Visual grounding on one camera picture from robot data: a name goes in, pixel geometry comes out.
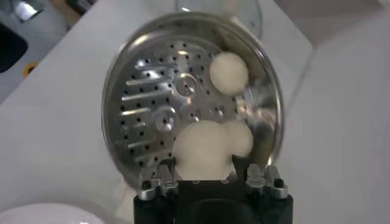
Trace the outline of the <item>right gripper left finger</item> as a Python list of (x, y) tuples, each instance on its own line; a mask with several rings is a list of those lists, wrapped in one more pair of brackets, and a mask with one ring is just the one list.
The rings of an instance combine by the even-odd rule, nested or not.
[(179, 182), (175, 179), (175, 163), (175, 159), (170, 157), (161, 160), (156, 168), (142, 168), (138, 198), (150, 201), (158, 195), (166, 198), (175, 197), (179, 189)]

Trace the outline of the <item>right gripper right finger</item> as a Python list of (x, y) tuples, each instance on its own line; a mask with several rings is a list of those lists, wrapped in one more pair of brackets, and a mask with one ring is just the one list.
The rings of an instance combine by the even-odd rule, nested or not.
[(248, 158), (232, 156), (235, 168), (235, 179), (244, 183), (247, 190), (260, 195), (270, 194), (272, 198), (284, 200), (288, 198), (288, 187), (281, 178), (276, 166), (267, 165), (264, 169)]

